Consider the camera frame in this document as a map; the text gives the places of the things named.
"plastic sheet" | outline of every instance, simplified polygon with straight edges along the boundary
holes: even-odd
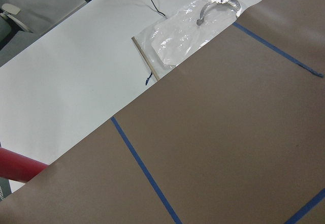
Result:
[[[236,13],[228,5],[212,4],[204,23],[197,26],[200,11],[208,1],[195,0],[135,36],[160,78],[236,21]]]

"black cable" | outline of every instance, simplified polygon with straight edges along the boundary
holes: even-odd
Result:
[[[158,8],[156,7],[156,5],[154,4],[153,0],[151,0],[153,6],[156,8],[157,12],[162,14],[164,17],[166,17],[166,15],[164,13],[162,13],[161,11],[158,10]]]

